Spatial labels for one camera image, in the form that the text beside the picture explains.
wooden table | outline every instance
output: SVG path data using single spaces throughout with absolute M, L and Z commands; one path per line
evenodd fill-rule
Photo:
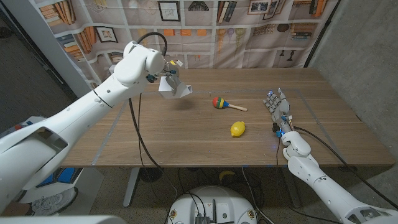
M 293 124 L 305 128 L 354 166 L 389 166 L 395 163 L 387 149 L 315 69 L 181 70 L 180 78 L 193 93 L 166 100 L 151 83 L 142 95 L 141 135 L 152 157 L 163 167 L 241 167 L 276 165 L 278 138 L 263 104 L 269 90 L 281 87 L 289 103 Z M 247 112 L 216 109 L 214 97 L 243 106 Z M 138 110 L 138 97 L 133 98 Z M 231 137 L 236 121 L 246 123 L 240 138 Z M 316 139 L 303 138 L 322 166 L 341 162 Z M 146 166 L 153 166 L 143 153 Z M 287 161 L 279 151 L 279 164 Z M 78 142 L 63 166 L 140 167 L 138 138 L 128 103 L 117 105 Z

bookshelf print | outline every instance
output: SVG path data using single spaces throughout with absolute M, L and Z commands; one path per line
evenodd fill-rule
M 303 67 L 337 0 L 29 2 L 94 88 L 126 44 L 148 32 L 165 35 L 167 60 L 184 68 Z M 164 46 L 157 36 L 142 45 Z

white robot body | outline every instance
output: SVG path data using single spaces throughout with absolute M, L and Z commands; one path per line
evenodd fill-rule
M 257 215 L 250 202 L 237 192 L 222 186 L 202 186 L 190 191 L 199 208 L 200 216 L 203 217 L 203 201 L 206 217 L 210 222 L 235 224 L 256 224 Z M 176 223 L 195 223 L 198 216 L 198 209 L 189 194 L 178 198 L 170 209 L 170 217 Z

table leg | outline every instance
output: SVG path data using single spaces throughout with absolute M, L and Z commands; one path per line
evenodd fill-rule
M 299 198 L 299 193 L 297 192 L 296 184 L 293 179 L 293 174 L 289 171 L 288 168 L 282 168 L 282 173 L 284 174 L 287 191 L 289 192 L 293 206 L 295 208 L 300 208 L 301 202 Z
M 129 183 L 127 184 L 126 194 L 124 195 L 123 206 L 125 208 L 131 205 L 132 197 L 134 196 L 134 190 L 136 189 L 136 185 L 138 183 L 139 176 L 139 167 L 135 167 L 131 169 Z

lemon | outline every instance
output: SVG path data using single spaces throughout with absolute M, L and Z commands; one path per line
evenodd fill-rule
M 231 127 L 231 135 L 238 137 L 243 134 L 244 129 L 245 129 L 245 127 L 244 127 L 243 121 L 235 122 L 234 124 L 232 124 L 232 127 Z

